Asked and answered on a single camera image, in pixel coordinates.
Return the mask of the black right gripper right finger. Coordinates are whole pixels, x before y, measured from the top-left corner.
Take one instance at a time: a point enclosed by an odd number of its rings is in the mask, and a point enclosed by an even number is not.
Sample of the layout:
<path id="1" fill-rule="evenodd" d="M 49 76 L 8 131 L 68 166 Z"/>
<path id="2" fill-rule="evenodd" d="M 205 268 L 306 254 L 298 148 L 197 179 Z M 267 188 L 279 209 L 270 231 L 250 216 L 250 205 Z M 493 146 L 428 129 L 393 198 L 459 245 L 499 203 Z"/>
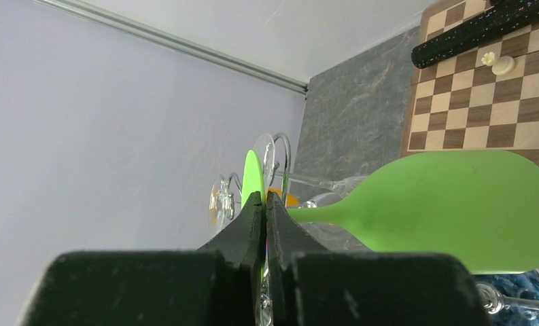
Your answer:
<path id="1" fill-rule="evenodd" d="M 266 197 L 274 325 L 489 325 L 473 277 L 438 253 L 329 251 Z"/>

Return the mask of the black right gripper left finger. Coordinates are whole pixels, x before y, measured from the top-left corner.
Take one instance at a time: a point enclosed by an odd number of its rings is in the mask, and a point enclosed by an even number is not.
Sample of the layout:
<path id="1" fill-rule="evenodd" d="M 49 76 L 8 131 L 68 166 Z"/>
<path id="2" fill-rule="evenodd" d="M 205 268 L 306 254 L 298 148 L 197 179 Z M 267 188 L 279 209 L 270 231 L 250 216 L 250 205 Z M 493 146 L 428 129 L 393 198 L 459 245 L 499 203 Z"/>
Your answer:
<path id="1" fill-rule="evenodd" d="M 45 269 L 21 325 L 258 325 L 263 195 L 196 250 L 72 251 Z"/>

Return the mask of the orange plastic wine glass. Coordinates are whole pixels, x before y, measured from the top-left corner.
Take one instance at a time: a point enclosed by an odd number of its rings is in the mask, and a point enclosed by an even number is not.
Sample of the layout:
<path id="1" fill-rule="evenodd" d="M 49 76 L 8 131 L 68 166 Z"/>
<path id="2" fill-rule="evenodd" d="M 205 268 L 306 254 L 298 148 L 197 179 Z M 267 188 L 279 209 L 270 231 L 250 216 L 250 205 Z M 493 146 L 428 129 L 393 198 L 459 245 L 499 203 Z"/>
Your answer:
<path id="1" fill-rule="evenodd" d="M 268 191 L 276 193 L 280 198 L 282 198 L 282 191 L 280 189 L 270 187 Z M 286 208 L 297 208 L 300 206 L 300 202 L 298 201 L 298 199 L 291 194 L 286 194 L 285 200 L 283 202 Z"/>

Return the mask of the green plastic wine glass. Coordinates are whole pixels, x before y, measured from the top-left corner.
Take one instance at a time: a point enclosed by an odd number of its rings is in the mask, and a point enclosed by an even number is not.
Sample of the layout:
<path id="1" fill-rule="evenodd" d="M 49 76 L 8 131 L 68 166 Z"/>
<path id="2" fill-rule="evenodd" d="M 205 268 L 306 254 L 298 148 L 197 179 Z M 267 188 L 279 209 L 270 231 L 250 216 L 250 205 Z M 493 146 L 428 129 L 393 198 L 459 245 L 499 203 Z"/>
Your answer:
<path id="1" fill-rule="evenodd" d="M 452 255 L 472 274 L 539 268 L 539 166 L 510 151 L 414 154 L 335 204 L 288 213 L 344 228 L 378 253 Z"/>

